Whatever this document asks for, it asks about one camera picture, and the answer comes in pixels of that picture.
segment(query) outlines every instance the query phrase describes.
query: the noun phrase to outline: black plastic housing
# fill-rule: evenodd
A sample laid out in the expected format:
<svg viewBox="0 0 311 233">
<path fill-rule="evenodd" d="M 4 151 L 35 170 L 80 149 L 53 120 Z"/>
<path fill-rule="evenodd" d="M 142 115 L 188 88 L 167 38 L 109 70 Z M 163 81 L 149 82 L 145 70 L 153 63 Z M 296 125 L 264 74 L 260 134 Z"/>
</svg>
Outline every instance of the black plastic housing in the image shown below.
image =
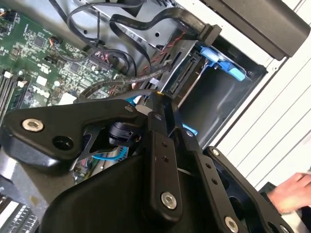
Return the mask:
<svg viewBox="0 0 311 233">
<path fill-rule="evenodd" d="M 282 0 L 201 0 L 272 57 L 292 57 L 310 26 Z"/>
</svg>

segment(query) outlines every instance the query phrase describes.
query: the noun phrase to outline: black mounting arm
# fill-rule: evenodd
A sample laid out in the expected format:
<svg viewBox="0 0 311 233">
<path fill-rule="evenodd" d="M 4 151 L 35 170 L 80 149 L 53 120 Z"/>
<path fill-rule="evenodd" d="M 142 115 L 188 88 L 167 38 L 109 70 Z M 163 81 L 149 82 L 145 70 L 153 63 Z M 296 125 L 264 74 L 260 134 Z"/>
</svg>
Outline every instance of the black mounting arm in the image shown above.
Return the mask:
<svg viewBox="0 0 311 233">
<path fill-rule="evenodd" d="M 38 171 L 45 182 L 79 159 L 130 148 L 127 159 L 53 200 L 42 195 L 42 233 L 293 232 L 220 151 L 202 153 L 177 105 L 162 94 L 143 109 L 109 100 L 16 110 L 5 117 L 0 142 L 30 179 Z M 36 181 L 33 190 L 17 187 L 34 208 L 41 205 Z"/>
</svg>

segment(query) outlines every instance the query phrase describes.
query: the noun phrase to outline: computer component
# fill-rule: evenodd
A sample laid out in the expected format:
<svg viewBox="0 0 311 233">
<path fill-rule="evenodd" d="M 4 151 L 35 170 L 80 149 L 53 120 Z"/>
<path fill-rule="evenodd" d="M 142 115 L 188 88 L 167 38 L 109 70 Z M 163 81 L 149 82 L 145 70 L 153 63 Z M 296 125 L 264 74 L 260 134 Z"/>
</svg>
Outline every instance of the computer component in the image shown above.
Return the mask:
<svg viewBox="0 0 311 233">
<path fill-rule="evenodd" d="M 60 54 L 81 58 L 86 53 L 24 15 L 0 7 L 5 10 L 0 27 L 7 28 L 0 34 L 1 118 L 17 108 L 72 103 L 86 87 L 118 75 L 99 54 L 81 63 L 65 61 Z M 102 89 L 93 98 L 108 97 L 109 91 Z"/>
</svg>

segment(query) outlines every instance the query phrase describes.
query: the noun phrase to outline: ram slot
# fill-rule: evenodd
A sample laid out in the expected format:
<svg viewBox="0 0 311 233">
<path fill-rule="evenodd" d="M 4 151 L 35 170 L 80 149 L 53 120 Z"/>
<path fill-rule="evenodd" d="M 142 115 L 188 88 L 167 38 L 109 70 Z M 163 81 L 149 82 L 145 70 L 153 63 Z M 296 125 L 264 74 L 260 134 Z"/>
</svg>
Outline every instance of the ram slot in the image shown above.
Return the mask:
<svg viewBox="0 0 311 233">
<path fill-rule="evenodd" d="M 0 124 L 2 123 L 16 85 L 16 81 L 3 76 L 0 80 Z"/>
</svg>

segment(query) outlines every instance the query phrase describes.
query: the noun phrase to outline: chip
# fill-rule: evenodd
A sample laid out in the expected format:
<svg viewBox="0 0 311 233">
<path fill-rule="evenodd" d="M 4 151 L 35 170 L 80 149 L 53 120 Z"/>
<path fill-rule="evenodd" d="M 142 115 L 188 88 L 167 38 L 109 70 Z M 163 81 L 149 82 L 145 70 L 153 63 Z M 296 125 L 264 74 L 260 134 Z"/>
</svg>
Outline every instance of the chip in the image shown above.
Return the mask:
<svg viewBox="0 0 311 233">
<path fill-rule="evenodd" d="M 37 45 L 38 47 L 42 48 L 43 44 L 44 44 L 44 39 L 37 36 L 35 38 L 34 44 Z"/>
<path fill-rule="evenodd" d="M 16 61 L 18 55 L 19 55 L 19 50 L 16 49 L 16 48 L 13 48 L 12 51 L 11 51 L 10 58 L 11 58 L 13 61 Z"/>
<path fill-rule="evenodd" d="M 72 63 L 70 70 L 74 73 L 78 72 L 80 66 L 77 63 Z"/>
</svg>

